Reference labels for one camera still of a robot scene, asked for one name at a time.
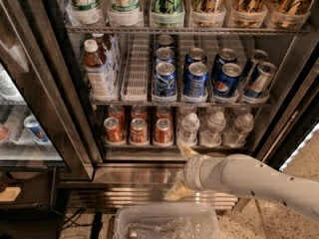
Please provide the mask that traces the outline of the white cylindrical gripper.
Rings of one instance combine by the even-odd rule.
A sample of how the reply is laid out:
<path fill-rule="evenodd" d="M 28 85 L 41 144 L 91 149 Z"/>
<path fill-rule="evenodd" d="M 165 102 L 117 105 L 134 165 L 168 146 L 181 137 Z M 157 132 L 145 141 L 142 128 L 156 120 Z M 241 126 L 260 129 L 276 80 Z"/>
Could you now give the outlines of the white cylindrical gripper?
<path fill-rule="evenodd" d="M 212 158 L 207 155 L 197 154 L 187 144 L 178 144 L 180 154 L 188 159 L 183 169 L 184 181 L 176 181 L 172 188 L 166 193 L 164 199 L 167 201 L 178 201 L 182 198 L 193 196 L 194 191 L 210 190 L 208 176 L 212 165 Z"/>

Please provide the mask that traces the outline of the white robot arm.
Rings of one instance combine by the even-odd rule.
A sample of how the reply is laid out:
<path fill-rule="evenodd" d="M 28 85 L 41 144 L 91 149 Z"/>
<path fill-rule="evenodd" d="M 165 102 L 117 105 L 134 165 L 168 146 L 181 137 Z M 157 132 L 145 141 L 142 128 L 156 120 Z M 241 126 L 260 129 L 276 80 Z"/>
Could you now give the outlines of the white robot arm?
<path fill-rule="evenodd" d="M 178 148 L 186 163 L 165 200 L 178 201 L 200 191 L 217 191 L 274 202 L 319 222 L 318 181 L 287 175 L 245 154 L 212 157 L 184 143 Z"/>

